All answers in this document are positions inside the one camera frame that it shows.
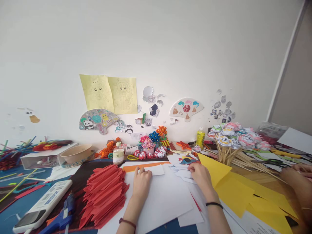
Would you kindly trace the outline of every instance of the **yellow paper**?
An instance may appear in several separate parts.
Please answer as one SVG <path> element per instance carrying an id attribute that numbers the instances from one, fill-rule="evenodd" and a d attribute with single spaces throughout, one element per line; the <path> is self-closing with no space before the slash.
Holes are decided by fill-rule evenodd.
<path id="1" fill-rule="evenodd" d="M 80 75 L 87 109 L 107 109 L 113 113 L 114 103 L 108 79 L 104 75 Z"/>
<path id="2" fill-rule="evenodd" d="M 292 234 L 292 229 L 290 228 L 286 218 L 282 214 L 275 214 L 269 212 L 258 212 L 250 204 L 247 206 L 247 211 L 252 213 L 258 219 L 262 220 L 270 227 L 275 229 L 281 234 Z"/>
<path id="3" fill-rule="evenodd" d="M 261 197 L 253 196 L 249 203 L 257 212 L 270 212 L 283 216 L 287 215 L 276 204 Z"/>
<path id="4" fill-rule="evenodd" d="M 215 188 L 220 199 L 241 218 L 253 198 L 254 189 L 232 178 L 223 178 Z"/>
<path id="5" fill-rule="evenodd" d="M 254 189 L 255 195 L 258 195 L 268 201 L 273 202 L 274 204 L 276 204 L 279 208 L 281 208 L 282 210 L 284 210 L 285 212 L 287 212 L 288 214 L 292 215 L 293 217 L 295 217 L 296 219 L 298 219 L 297 214 L 295 213 L 295 211 L 293 210 L 293 208 L 290 206 L 289 202 L 287 201 L 286 197 L 283 194 L 280 194 L 278 192 L 275 192 L 269 188 L 266 188 L 254 181 L 251 181 L 239 174 L 230 172 L 228 175 L 228 177 L 230 178 L 234 178 L 239 180 L 241 183 L 249 186 L 250 188 Z"/>
<path id="6" fill-rule="evenodd" d="M 108 77 L 115 114 L 137 114 L 135 78 Z"/>
<path id="7" fill-rule="evenodd" d="M 208 169 L 211 176 L 212 186 L 214 188 L 218 184 L 218 182 L 223 177 L 225 177 L 232 169 L 231 167 L 226 166 L 223 163 L 215 161 L 211 158 L 208 158 L 203 154 L 198 153 L 197 155 L 202 165 L 204 165 Z"/>

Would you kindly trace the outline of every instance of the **fan-shaped artwork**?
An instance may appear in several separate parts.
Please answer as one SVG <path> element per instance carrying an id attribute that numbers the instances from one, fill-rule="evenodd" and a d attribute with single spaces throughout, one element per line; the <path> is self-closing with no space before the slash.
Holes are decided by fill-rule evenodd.
<path id="1" fill-rule="evenodd" d="M 170 116 L 177 116 L 184 118 L 185 122 L 191 121 L 191 116 L 197 114 L 204 106 L 193 98 L 182 98 L 177 101 L 170 109 Z"/>
<path id="2" fill-rule="evenodd" d="M 100 134 L 104 135 L 107 133 L 107 128 L 118 120 L 118 116 L 113 112 L 106 109 L 93 109 L 81 116 L 79 129 L 98 130 Z"/>

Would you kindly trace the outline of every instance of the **blue paper flower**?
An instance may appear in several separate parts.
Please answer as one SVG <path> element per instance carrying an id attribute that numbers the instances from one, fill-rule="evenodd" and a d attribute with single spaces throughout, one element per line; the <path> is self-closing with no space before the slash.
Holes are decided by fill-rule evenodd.
<path id="1" fill-rule="evenodd" d="M 155 131 L 150 133 L 149 137 L 150 137 L 151 141 L 153 141 L 155 143 L 159 142 L 159 140 L 160 140 L 159 134 L 157 132 L 155 132 Z"/>

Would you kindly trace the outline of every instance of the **paper bowl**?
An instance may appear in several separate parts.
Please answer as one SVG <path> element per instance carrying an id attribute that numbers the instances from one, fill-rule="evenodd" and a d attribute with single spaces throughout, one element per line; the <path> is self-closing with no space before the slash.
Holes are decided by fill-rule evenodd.
<path id="1" fill-rule="evenodd" d="M 89 157 L 93 152 L 91 151 L 92 144 L 79 145 L 65 150 L 61 153 L 61 157 L 68 163 L 72 164 L 82 159 Z"/>

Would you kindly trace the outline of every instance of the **yellow glue bottle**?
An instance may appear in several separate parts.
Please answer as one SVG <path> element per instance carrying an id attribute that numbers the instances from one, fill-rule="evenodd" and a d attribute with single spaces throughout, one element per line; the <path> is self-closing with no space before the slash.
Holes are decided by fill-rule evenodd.
<path id="1" fill-rule="evenodd" d="M 197 132 L 196 145 L 198 145 L 201 148 L 201 150 L 204 148 L 204 139 L 205 139 L 205 132 L 203 131 L 203 127 L 200 127 Z"/>

